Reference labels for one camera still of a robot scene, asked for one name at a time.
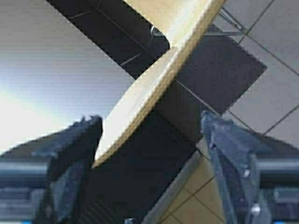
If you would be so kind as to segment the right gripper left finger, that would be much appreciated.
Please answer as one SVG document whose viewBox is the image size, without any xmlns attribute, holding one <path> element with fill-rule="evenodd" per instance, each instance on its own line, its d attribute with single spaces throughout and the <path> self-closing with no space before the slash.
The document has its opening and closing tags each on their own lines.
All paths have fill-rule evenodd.
<svg viewBox="0 0 299 224">
<path fill-rule="evenodd" d="M 82 211 L 102 118 L 91 116 L 51 134 L 32 156 L 48 161 L 46 195 L 36 224 L 76 224 Z"/>
</svg>

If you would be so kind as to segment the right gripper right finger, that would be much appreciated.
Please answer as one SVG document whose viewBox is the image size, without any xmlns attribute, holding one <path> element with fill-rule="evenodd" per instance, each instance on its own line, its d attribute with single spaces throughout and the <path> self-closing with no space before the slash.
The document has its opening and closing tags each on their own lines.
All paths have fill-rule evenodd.
<svg viewBox="0 0 299 224">
<path fill-rule="evenodd" d="M 210 111 L 201 113 L 205 137 L 227 224 L 270 224 L 272 215 L 260 190 L 258 153 L 270 147 L 253 132 Z"/>
</svg>

